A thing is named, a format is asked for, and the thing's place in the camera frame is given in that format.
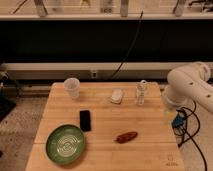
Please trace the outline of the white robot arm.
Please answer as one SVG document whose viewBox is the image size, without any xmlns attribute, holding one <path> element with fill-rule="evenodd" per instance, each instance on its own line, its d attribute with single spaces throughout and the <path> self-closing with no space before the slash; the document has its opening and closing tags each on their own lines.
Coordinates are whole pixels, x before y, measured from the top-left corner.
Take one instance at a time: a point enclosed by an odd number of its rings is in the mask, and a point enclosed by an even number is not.
<svg viewBox="0 0 213 171">
<path fill-rule="evenodd" d="M 188 99 L 197 102 L 213 114 L 213 86 L 207 83 L 210 76 L 210 67 L 204 62 L 183 65 L 168 73 L 168 84 L 162 92 L 166 123 L 172 123 L 176 117 L 176 110 L 183 107 Z"/>
</svg>

